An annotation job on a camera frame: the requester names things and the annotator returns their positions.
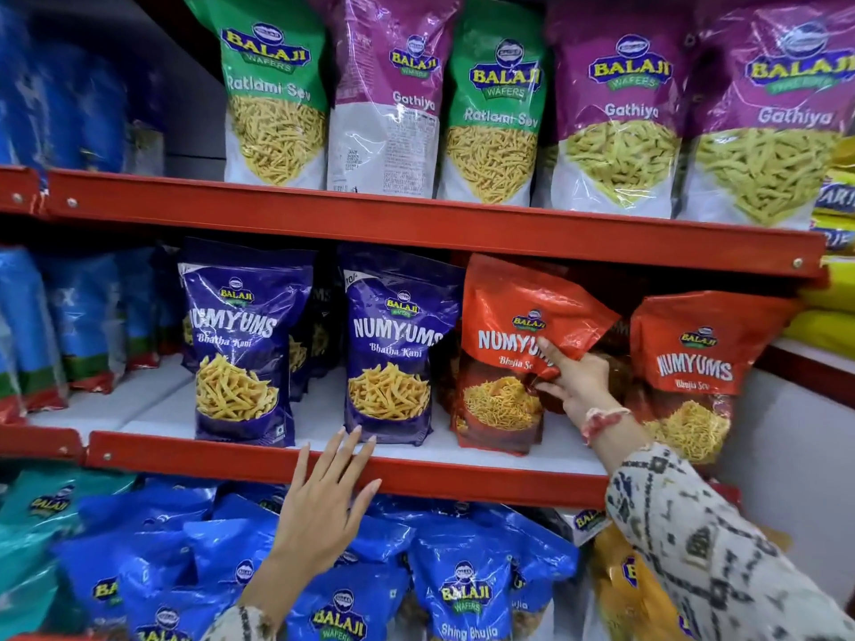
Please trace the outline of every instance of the finger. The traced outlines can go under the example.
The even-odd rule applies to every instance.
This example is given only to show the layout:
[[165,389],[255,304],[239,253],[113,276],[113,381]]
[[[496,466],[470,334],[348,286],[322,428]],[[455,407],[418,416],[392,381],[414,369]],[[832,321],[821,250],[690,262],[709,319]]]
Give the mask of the finger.
[[362,435],[362,428],[356,426],[345,440],[345,444],[335,453],[335,458],[330,464],[329,470],[326,471],[324,479],[328,483],[336,484],[345,472],[347,464],[350,463],[350,458],[353,456],[353,451],[357,448],[359,437]]
[[341,481],[338,482],[347,490],[348,495],[353,492],[353,486],[357,484],[359,475],[362,474],[362,471],[365,469],[365,465],[369,462],[371,454],[374,453],[375,447],[377,447],[377,437],[372,436],[369,441],[362,446],[362,449],[359,450],[359,454],[350,460],[350,465],[347,467],[347,471],[341,478]]
[[543,353],[543,355],[545,355],[552,364],[557,366],[562,373],[564,372],[564,369],[569,368],[570,365],[573,364],[573,361],[567,357],[567,355],[564,355],[560,350],[558,350],[558,346],[552,344],[545,337],[538,337],[537,345],[540,347],[540,352]]
[[294,466],[294,476],[291,478],[291,488],[289,490],[296,491],[303,487],[306,483],[306,471],[309,468],[309,444],[306,443],[300,448],[300,453],[297,455],[297,464]]
[[348,539],[352,540],[357,537],[359,524],[362,522],[362,516],[365,515],[365,511],[369,509],[371,500],[374,498],[374,495],[377,494],[377,491],[379,491],[379,485],[382,483],[383,479],[375,479],[370,484],[362,488],[357,495],[357,498],[353,500],[353,505],[350,507],[350,514],[348,515],[347,523],[345,524],[345,535]]
[[342,427],[340,430],[335,432],[335,436],[330,438],[326,443],[326,448],[324,448],[321,458],[318,459],[318,462],[315,463],[315,469],[312,470],[312,476],[309,479],[309,483],[316,484],[318,481],[323,479],[326,474],[326,470],[329,469],[330,464],[335,458],[335,453],[338,452],[338,446],[341,445],[341,439],[345,437],[345,431],[345,428]]
[[553,385],[551,382],[538,382],[534,384],[534,388],[538,391],[543,391],[544,393],[548,393],[550,396],[554,396],[564,402],[565,400],[570,399],[570,394],[567,391],[559,387],[558,385]]

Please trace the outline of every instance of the white shelf surface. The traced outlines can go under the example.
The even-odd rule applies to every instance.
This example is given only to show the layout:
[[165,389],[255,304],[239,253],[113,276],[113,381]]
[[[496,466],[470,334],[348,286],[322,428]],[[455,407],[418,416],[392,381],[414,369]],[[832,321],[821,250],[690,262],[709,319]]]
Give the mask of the white shelf surface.
[[92,431],[120,429],[192,380],[192,374],[181,365],[181,356],[169,355],[161,360],[159,368],[126,374],[112,393],[73,391],[67,409],[38,412],[27,419],[36,426],[78,430],[87,445]]
[[776,339],[775,342],[772,343],[772,346],[855,375],[855,360],[850,360],[847,357],[837,355],[831,351],[818,349],[815,346],[803,344],[795,339],[789,339],[788,337]]
[[[292,406],[297,430],[297,446],[309,443],[322,450],[326,441],[344,423],[346,372],[339,367],[321,379],[313,379],[309,393]],[[137,412],[120,426],[128,434],[148,434],[171,438],[194,438],[195,388],[179,387],[171,395],[149,403],[150,409]],[[558,414],[547,414],[543,442],[532,447],[528,456],[514,456],[490,450],[461,448],[449,429],[449,415],[433,404],[433,433],[421,447],[378,445],[375,456],[416,462],[460,464],[465,466],[507,468],[560,474],[604,476],[605,469],[589,450],[570,421]]]

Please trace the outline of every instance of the red shelf edge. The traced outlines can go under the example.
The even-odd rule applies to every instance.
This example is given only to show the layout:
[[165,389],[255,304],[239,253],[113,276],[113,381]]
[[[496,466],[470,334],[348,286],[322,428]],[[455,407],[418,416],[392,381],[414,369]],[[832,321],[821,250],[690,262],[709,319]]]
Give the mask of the red shelf edge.
[[[319,453],[313,453],[314,459]],[[289,483],[297,450],[237,443],[93,431],[89,467],[181,474],[208,479]],[[361,484],[383,479],[381,492],[520,506],[602,508],[605,476],[412,462],[373,457]]]
[[0,213],[36,214],[40,203],[36,171],[25,166],[0,166]]
[[855,409],[855,377],[846,371],[775,346],[767,346],[754,366],[844,407]]
[[[804,231],[524,207],[51,171],[49,215],[810,279],[825,241]],[[417,219],[407,219],[407,212]]]
[[34,425],[0,426],[0,455],[77,463],[86,456],[77,430]]

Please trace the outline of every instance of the person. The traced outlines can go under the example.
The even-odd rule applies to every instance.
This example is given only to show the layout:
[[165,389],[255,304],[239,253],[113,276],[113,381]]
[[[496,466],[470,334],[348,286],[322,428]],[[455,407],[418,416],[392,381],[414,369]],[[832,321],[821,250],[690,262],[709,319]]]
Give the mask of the person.
[[[589,439],[611,477],[609,517],[654,571],[694,638],[855,640],[855,623],[835,601],[612,397],[608,362],[596,355],[572,361],[543,338],[539,344],[560,375],[536,388],[559,398]],[[371,438],[354,455],[359,434],[357,428],[345,439],[340,430],[308,478],[309,449],[300,451],[273,550],[203,641],[274,639],[299,593],[356,536],[380,486],[380,479],[372,481],[350,506],[375,448]]]

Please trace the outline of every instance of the sleeve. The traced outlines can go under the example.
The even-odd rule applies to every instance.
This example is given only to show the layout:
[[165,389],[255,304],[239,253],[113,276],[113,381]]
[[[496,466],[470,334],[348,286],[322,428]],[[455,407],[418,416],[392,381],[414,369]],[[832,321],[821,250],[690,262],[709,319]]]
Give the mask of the sleeve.
[[837,604],[669,447],[632,453],[606,508],[695,638],[855,639]]
[[220,614],[202,641],[274,641],[276,626],[262,610],[235,605]]

